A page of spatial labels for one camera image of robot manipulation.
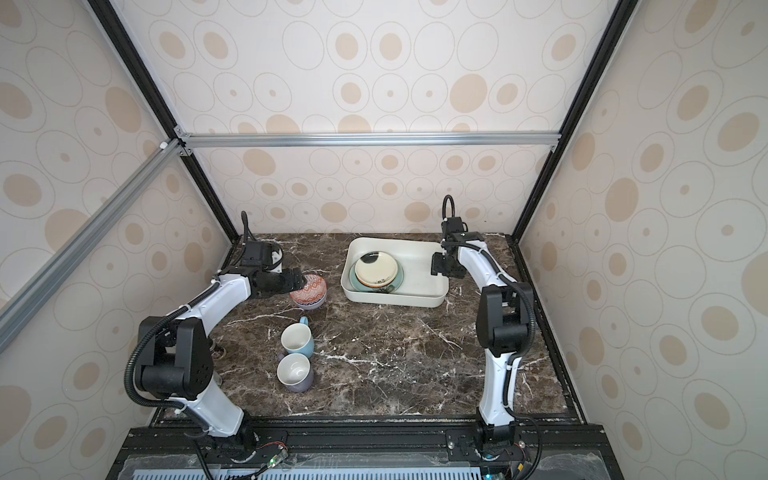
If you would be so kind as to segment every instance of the black metal frame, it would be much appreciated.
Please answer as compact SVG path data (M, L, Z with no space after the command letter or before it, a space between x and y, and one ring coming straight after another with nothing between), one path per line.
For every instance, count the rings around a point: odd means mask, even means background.
M141 90L141 93L144 95L151 110L161 123L165 133L168 137L179 138L182 141L181 134L183 132L177 129L177 122L170 108L163 99L160 90L142 61L139 52L134 47L112 4L109 0L88 0L88 2ZM515 262L518 265L523 281L530 283L531 277L525 260L522 258L519 242L544 195L569 141L576 131L578 123L636 5L637 0L619 0L598 44L597 51L588 66L584 80L581 82L565 117L558 146L547 157L513 234L507 236L509 247L515 257ZM183 156L182 159L190 176L192 176L227 236L231 241L236 241L239 235L206 174L192 151L187 149L186 153L187 155ZM565 401L568 406L567 414L534 415L544 424L542 428L544 431L544 445L548 449L556 449L558 446L562 449L572 449L574 445L587 449L597 449L603 455L612 478L623 478L604 431L602 431L599 425L584 423L584 412L578 397L575 395L573 383L565 368L562 356L555 344L549 322L543 310L539 309L539 315L541 332L550 352L555 373L563 387ZM149 428L131 430L131 434L118 454L118 458L112 470L110 470L108 478L117 478L123 462L129 455L189 454L193 452L189 439L184 436L185 432L189 433L194 430L191 428L190 423L184 419L164 419L162 415L163 412L158 411L153 419L152 426ZM455 452L452 453L452 449L448 447L449 437L450 435L458 435L459 437L467 435L471 437L475 427L474 416L458 415L444 418L418 416L409 418L302 417L301 419L296 419L281 417L276 419L253 419L251 422L259 430L260 435L263 433L264 438L270 436L275 439L282 438L280 435L285 435L285 439L290 438L292 450L298 453L402 452L407 449L409 451L419 450L422 452L445 451L449 458L462 461L467 461L467 458L455 458ZM546 425L556 425L557 428L547 429ZM530 427L521 427L520 431L522 438L526 442L536 443L535 433ZM404 435L409 435L407 438L413 440L413 442L404 442ZM207 459L209 463L221 463L223 461L221 458L214 458L210 453L207 453L207 456L209 456ZM478 465L483 465L487 468L492 466L492 463L480 462Z
M597 88L600 79L605 72L605 68L608 66L608 62L611 60L611 56L621 39L621 34L624 33L624 29L629 22L638 0L619 0L614 9L614 13L611 19L608 21L608 25L605 27L603 37L600 39L597 50L594 52L592 61L587 67L587 73L584 75L584 80L581 81L576 96L571 103L571 108L568 109L568 113L563 120L563 126L560 128L560 141L558 146L553 152L549 154L547 160L544 162L544 166L541 169L541 173L536 179L536 184L531 191L531 195L525 202L523 212L515 225L515 230L512 232L512 239L516 243L520 241L525 233L525 229L531 222L536 207L538 206L541 198L544 196L544 192L547 190L549 180L552 178L555 169L557 169L560 159L565 153L565 149L568 148L568 144L571 142L571 138L576 131L576 127L584 115L584 111L587 109L590 98Z
M252 420L251 426L260 443L284 442L291 453L299 456L339 453L405 453L419 452L439 456L447 462L465 462L479 466L483 473L504 473L511 460L519 460L522 453L517 448L501 452L492 461L481 460L471 438L474 422L425 421L404 422L391 419L370 419L366 422L327 422L308 418ZM131 455L193 455L188 435L198 436L200 430L193 426L176 426L167 429L132 429L107 475L116 480L126 459ZM529 425L520 425L516 441L536 445L536 432ZM599 425L558 425L556 429L542 427L542 445L546 451L599 452L603 462L615 480L623 480L617 459L604 430ZM213 450L203 448L206 463L223 468L259 468L272 455L276 446L257 451L248 463L232 463Z
M518 267L520 280L533 285L533 279L531 278L531 274L528 272L528 265L526 265L525 259L522 256L520 246L509 235L507 236L507 244L509 245L509 249L512 251L512 256L515 258L515 265ZM573 382L571 381L571 376L568 375L568 369L565 367L565 361L563 360L563 356L560 354L558 344L554 340L552 328L549 325L549 320L547 319L544 310L541 308L541 298L538 296L538 291L536 291L535 288L533 289L533 294L535 297L535 304L538 308L538 326L541 330L541 336L544 338L544 344L547 346L547 350L549 351L549 358L552 361L554 374L558 377L558 381L560 382L560 385L563 389L565 405L568 407L569 413L577 416L580 421L584 422L586 419L584 416L584 410L581 408L581 403L579 402L578 395L576 395L576 390L574 388Z
M131 77L133 77L139 90L141 90L155 117L160 122L165 134L169 138L178 138L179 142L184 146L183 140L176 131L176 126L178 125L176 119L170 112L170 108L165 103L157 85L154 83L152 76L147 70L147 66L141 60L138 50L131 41L131 37L125 30L112 4L109 0L88 0L88 3L91 5L96 18L98 18L107 36L112 41L112 45L114 45L115 50L120 55ZM194 180L197 188L200 189L200 193L203 194L203 198L208 203L208 207L210 207L214 216L219 221L224 233L229 237L230 241L237 240L237 230L235 230L230 216L225 211L221 200L219 200L216 192L214 192L213 186L208 181L208 177L203 172L194 154L188 151L181 158L192 180Z

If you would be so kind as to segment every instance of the beige wall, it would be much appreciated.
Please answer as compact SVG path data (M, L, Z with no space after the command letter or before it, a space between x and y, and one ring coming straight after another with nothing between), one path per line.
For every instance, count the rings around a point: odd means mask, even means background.
M470 230L511 232L546 145L197 149L240 229L254 232L439 232L451 194Z
M768 3L645 2L522 242L625 478L764 478Z
M605 0L114 0L187 130L557 130Z
M0 9L0 307L164 135L74 0Z
M146 424L122 388L138 324L205 288L229 244L201 201L172 161L0 354L0 478L104 478Z

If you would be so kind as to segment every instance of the stacked plates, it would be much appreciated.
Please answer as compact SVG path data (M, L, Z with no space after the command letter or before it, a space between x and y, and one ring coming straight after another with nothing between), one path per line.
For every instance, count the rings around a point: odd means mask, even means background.
M349 281L358 292L392 293L403 278L400 264L384 252L366 253L349 270Z

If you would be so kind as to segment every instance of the ventilation grille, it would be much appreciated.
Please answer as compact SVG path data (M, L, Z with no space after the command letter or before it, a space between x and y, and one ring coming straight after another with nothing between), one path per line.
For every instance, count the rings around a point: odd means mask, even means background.
M213 470L216 480L238 475L248 475L255 470L229 468ZM259 480L480 480L477 467L428 467L428 468L294 468L293 470L269 470ZM133 480L205 480L202 470L136 470Z

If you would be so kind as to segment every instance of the light blue mug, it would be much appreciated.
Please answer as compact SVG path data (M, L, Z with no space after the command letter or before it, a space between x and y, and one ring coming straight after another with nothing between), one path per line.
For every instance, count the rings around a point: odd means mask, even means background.
M302 316L298 323L289 325L283 330L280 343L289 354L301 353L306 358L310 358L315 352L315 339L310 330L310 319Z

